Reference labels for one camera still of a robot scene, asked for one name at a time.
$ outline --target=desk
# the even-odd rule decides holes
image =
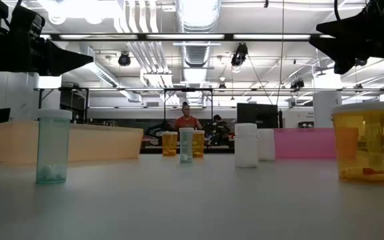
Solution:
[[[0,239],[384,239],[384,186],[338,182],[335,161],[205,157],[73,163],[46,186],[0,165]]]

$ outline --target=man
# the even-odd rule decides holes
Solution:
[[[213,125],[215,129],[213,130],[214,136],[214,144],[215,145],[228,145],[229,144],[229,134],[231,129],[225,121],[222,121],[220,115],[215,115],[213,117]]]

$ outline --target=monitor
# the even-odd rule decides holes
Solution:
[[[238,103],[237,122],[256,123],[259,129],[278,128],[278,106]]]

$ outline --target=pink plastic bin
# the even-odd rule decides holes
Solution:
[[[276,159],[336,159],[334,129],[275,129]]]

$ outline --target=white plastic bottle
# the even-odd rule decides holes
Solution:
[[[259,161],[275,160],[275,134],[273,129],[259,129],[257,131],[259,144]]]
[[[239,123],[235,125],[235,166],[257,167],[257,125]]]

